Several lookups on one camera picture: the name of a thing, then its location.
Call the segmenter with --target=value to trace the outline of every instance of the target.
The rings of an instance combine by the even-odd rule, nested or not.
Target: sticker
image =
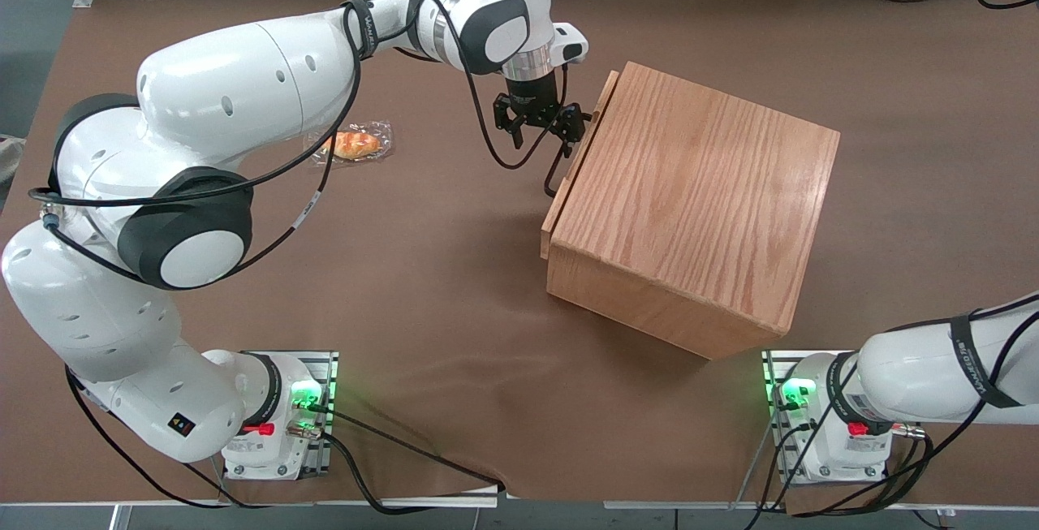
[[[236,436],[228,443],[225,448],[236,453],[252,453],[255,451],[263,451],[263,442],[257,443],[249,441],[245,436]]]
[[[877,453],[887,449],[887,439],[849,436],[845,448],[857,453]]]
[[[181,433],[181,436],[187,436],[194,430],[194,423],[180,413],[175,414],[174,418],[169,419],[169,422],[166,423],[166,426]]]

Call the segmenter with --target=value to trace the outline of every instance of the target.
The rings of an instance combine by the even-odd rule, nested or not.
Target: wooden box
[[[541,228],[549,292],[712,360],[782,337],[838,138],[628,63]]]

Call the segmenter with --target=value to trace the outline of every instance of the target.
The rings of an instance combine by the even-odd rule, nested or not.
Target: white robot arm
[[[875,481],[893,427],[962,423],[981,400],[975,423],[1039,424],[1036,366],[1039,293],[878,334],[858,352],[809,355],[774,396],[791,426],[821,423],[795,433],[802,481]]]
[[[198,354],[180,337],[167,291],[239,268],[251,242],[239,164],[272,142],[331,134],[359,61],[379,50],[501,73],[517,114],[558,107],[554,71],[582,60],[588,44],[552,23],[550,2],[352,0],[159,50],[140,67],[136,98],[94,97],[62,123],[47,215],[3,253],[16,304],[80,385],[153,448],[180,461],[223,449],[252,477],[294,477],[305,441],[285,433],[313,422],[300,407],[320,388],[289,355]],[[269,424],[278,443],[260,439]]]

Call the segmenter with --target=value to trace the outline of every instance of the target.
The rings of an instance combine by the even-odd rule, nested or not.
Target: brown paper mat
[[[34,218],[19,194],[45,182],[56,123],[75,101],[129,92],[149,53],[189,35],[340,1],[99,0],[75,11],[0,240]],[[610,69],[631,60],[842,131],[794,328],[777,347],[857,347],[890,325],[1035,288],[1035,9],[993,12],[973,0],[554,0],[553,18],[591,42],[586,64],[570,71],[570,98],[588,107]],[[503,82],[489,76],[479,86],[489,112]],[[757,351],[708,363],[547,295],[538,230],[553,152],[520,171],[495,166],[452,69],[394,53],[365,61],[349,120],[393,123],[397,153],[334,171],[300,232],[262,264],[178,294],[187,341],[199,350],[338,349],[340,394],[520,497],[734,499],[767,418]],[[298,149],[264,150],[244,174]],[[258,190],[257,244],[295,219],[317,181],[301,168]],[[57,356],[5,291],[0,314],[8,463],[0,501],[159,499],[89,430]],[[110,426],[171,489],[213,496]],[[481,485],[377,439],[346,439],[380,497]],[[977,427],[912,501],[1039,505],[1033,439],[1034,429]],[[356,498],[338,458],[332,470],[235,491],[270,502]],[[979,478],[986,484],[971,482]]]

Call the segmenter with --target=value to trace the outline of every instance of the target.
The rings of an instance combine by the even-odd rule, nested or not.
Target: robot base
[[[829,352],[765,352],[765,377],[772,406],[797,404],[799,407],[777,410],[776,443],[792,428],[802,424],[822,427],[807,446],[812,431],[795,432],[782,447],[779,460],[783,479],[791,468],[804,457],[791,485],[812,483],[872,483],[883,478],[890,454],[891,433],[880,435],[849,432],[847,424],[833,410],[823,420],[830,396],[826,386],[827,370],[835,359]]]
[[[300,396],[330,404],[335,391],[338,352],[329,351],[254,351],[270,356],[282,374],[282,398],[268,423],[273,434],[250,431],[235,436],[220,451],[224,459],[224,478],[234,480],[295,480],[323,475],[328,468],[329,447],[323,440],[286,434],[291,424],[315,427],[330,432],[325,415],[293,407]]]

